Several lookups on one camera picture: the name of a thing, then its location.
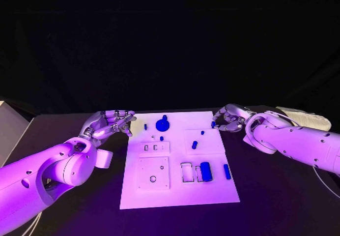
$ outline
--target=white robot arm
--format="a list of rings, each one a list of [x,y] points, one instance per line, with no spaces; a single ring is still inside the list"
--hole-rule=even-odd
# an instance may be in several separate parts
[[[227,125],[214,124],[222,115]],[[288,158],[340,174],[340,134],[292,126],[281,117],[289,119],[272,111],[258,114],[246,107],[227,104],[214,114],[211,126],[229,132],[245,127],[243,141],[258,150],[268,154],[279,151]]]
[[[83,184],[93,167],[108,168],[109,151],[96,149],[108,137],[124,132],[132,111],[96,112],[79,136],[0,168],[0,235],[13,231],[41,212],[60,195]]]

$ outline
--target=table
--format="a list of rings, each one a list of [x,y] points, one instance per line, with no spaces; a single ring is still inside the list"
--hole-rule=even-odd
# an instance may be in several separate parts
[[[265,106],[249,108],[281,112]],[[217,109],[141,113],[214,113]],[[7,164],[76,136],[89,115],[37,116]],[[119,210],[128,137],[118,133],[100,147],[113,153],[109,169],[95,168],[83,185],[43,211],[33,235],[338,235],[340,199],[321,184],[312,168],[279,153],[259,152],[242,141],[243,131],[222,132],[220,136],[239,203]],[[319,175],[340,193],[327,173],[319,171]],[[30,222],[7,235],[21,235]]]

